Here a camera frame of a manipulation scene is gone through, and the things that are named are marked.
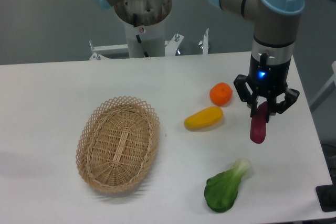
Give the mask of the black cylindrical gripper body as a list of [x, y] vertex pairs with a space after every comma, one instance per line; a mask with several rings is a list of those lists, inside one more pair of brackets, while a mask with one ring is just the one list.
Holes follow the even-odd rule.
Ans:
[[290, 62], [291, 60], [279, 65], [261, 66], [260, 62], [251, 56], [247, 83], [253, 94], [266, 98], [269, 91], [274, 97], [284, 93]]

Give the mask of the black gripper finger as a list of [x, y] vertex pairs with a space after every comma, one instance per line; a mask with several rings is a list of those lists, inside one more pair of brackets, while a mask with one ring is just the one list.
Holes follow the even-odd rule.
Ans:
[[257, 100], [260, 95], [260, 88], [250, 78], [239, 74], [234, 80], [234, 86], [238, 96], [242, 102], [246, 102], [250, 108], [250, 116], [253, 117], [257, 113]]
[[[284, 100], [277, 103], [277, 97], [280, 94], [284, 94]], [[271, 116], [275, 114], [282, 114], [293, 104], [295, 104], [299, 98], [300, 92], [295, 89], [285, 87], [281, 93], [277, 94], [272, 91], [267, 93], [267, 122]]]

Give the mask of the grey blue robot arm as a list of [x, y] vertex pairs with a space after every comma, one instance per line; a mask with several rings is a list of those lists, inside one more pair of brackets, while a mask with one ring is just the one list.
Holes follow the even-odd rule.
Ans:
[[[113, 7], [123, 21], [131, 58], [165, 56], [164, 22], [171, 0], [95, 0]], [[287, 74], [305, 0], [208, 0], [254, 24], [248, 75], [238, 75], [234, 86], [253, 119], [268, 121], [298, 99], [287, 85]]]

